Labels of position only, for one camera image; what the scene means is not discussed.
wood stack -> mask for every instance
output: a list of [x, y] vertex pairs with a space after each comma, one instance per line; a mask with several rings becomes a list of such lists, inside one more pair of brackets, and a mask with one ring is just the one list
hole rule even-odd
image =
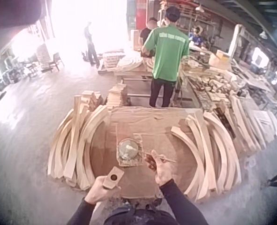
[[201, 110], [186, 118], [193, 142], [178, 127], [172, 134], [181, 139], [192, 151], [197, 170], [185, 194], [195, 201], [208, 198], [212, 192], [218, 195], [241, 183], [241, 170], [230, 134], [214, 113]]
[[90, 162], [90, 146], [95, 130], [109, 117], [100, 105], [100, 93], [84, 91], [75, 96], [74, 108], [61, 122], [52, 142], [47, 174], [80, 189], [88, 189], [95, 180]]
[[127, 85], [118, 83], [116, 86], [110, 89], [106, 105], [109, 109], [117, 106], [128, 105]]

hand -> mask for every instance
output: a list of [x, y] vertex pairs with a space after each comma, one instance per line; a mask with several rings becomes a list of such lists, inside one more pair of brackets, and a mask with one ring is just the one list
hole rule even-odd
[[115, 193], [121, 190], [120, 187], [115, 187], [112, 190], [105, 189], [103, 187], [103, 182], [106, 176], [99, 176], [96, 178], [91, 190], [88, 192], [84, 200], [92, 205], [95, 205], [97, 202], [102, 202], [110, 197], [112, 197]]
[[155, 182], [162, 186], [172, 179], [171, 164], [160, 157], [155, 150], [152, 150], [151, 155], [146, 155], [144, 160], [147, 162], [148, 167], [155, 172]]

wooden chair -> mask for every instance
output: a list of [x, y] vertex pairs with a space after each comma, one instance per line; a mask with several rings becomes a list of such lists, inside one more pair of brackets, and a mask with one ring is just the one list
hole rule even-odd
[[61, 63], [63, 64], [63, 61], [62, 61], [62, 59], [60, 58], [59, 53], [57, 52], [57, 53], [55, 53], [55, 54], [53, 55], [53, 61], [52, 61], [52, 62], [49, 62], [49, 67], [50, 67], [50, 68], [51, 68], [51, 67], [56, 67], [57, 70], [59, 71], [59, 68], [58, 68], [59, 62], [61, 62]]

concrete floor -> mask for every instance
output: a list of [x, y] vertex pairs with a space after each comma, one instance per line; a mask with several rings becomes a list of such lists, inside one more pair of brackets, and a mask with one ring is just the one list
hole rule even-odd
[[[88, 63], [10, 85], [0, 101], [0, 220], [6, 224], [65, 224], [85, 192], [46, 175], [54, 132], [84, 90], [107, 96], [115, 84]], [[132, 101], [141, 104], [142, 100]], [[277, 212], [277, 188], [261, 184], [277, 174], [277, 140], [253, 156], [256, 165], [244, 172], [243, 182], [229, 193], [199, 204], [213, 225], [266, 224]], [[102, 218], [121, 202], [113, 200]], [[161, 209], [170, 211], [164, 201]]]

cap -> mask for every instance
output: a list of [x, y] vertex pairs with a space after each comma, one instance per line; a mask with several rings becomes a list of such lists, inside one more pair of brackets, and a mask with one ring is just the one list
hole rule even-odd
[[171, 6], [166, 9], [166, 17], [171, 22], [176, 22], [180, 18], [180, 11], [177, 7]]
[[150, 17], [149, 20], [148, 20], [148, 22], [149, 22], [149, 21], [155, 21], [155, 22], [157, 22], [157, 19], [156, 19], [155, 17]]

